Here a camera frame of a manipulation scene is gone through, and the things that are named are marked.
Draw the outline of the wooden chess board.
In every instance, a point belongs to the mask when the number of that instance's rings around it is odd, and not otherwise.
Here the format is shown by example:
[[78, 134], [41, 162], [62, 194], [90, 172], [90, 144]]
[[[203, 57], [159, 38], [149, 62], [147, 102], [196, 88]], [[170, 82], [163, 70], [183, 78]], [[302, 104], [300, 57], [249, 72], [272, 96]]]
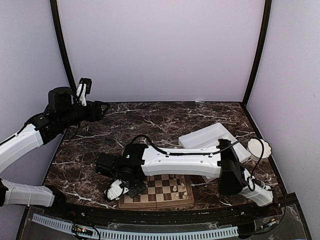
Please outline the wooden chess board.
[[169, 175], [148, 176], [144, 182], [147, 189], [134, 198], [128, 194], [122, 196], [118, 207], [124, 210], [159, 210], [176, 207], [187, 207], [194, 203], [190, 177], [183, 175], [188, 191], [188, 199], [173, 200], [170, 190]]

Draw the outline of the white divided plastic tray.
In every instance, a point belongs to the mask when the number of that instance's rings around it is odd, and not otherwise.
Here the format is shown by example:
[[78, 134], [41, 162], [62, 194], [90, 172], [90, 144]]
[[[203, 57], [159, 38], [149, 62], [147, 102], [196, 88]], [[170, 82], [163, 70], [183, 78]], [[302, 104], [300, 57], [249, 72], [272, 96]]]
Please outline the white divided plastic tray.
[[[186, 149], [200, 149], [217, 146], [219, 144], [218, 139], [227, 139], [230, 140], [231, 143], [237, 141], [237, 139], [221, 123], [218, 122], [200, 130], [180, 136], [178, 138], [178, 143]], [[234, 145], [233, 149], [241, 163], [246, 162], [251, 156], [241, 143]], [[202, 176], [202, 178], [206, 183], [209, 183], [217, 177]]]

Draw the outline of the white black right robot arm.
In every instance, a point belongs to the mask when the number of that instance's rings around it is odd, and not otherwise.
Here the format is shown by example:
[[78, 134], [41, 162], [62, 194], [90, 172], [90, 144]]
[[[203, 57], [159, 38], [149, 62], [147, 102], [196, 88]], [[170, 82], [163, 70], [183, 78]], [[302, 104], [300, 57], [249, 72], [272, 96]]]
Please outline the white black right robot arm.
[[277, 201], [273, 188], [248, 170], [234, 149], [241, 139], [231, 142], [220, 138], [218, 144], [202, 148], [160, 148], [148, 136], [147, 144], [134, 139], [121, 155], [101, 153], [95, 172], [114, 181], [104, 192], [109, 202], [124, 194], [134, 198], [147, 187], [147, 177], [158, 175], [206, 176], [218, 180], [218, 193], [224, 196], [241, 195], [253, 202], [255, 213], [266, 217]]

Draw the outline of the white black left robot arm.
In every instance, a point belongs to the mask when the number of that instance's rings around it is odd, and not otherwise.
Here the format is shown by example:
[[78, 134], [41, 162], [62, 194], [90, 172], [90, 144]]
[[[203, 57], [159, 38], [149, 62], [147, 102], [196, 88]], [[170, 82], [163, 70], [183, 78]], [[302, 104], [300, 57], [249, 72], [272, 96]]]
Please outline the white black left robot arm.
[[[110, 104], [88, 101], [92, 80], [81, 78], [76, 90], [57, 87], [48, 93], [44, 112], [30, 117], [23, 127], [0, 143], [0, 170], [3, 172], [29, 152], [48, 144], [62, 135], [71, 126], [80, 126], [83, 121], [97, 122], [104, 118]], [[66, 196], [52, 185], [27, 185], [0, 180], [0, 205], [44, 206], [60, 218], [71, 213], [65, 203]]]

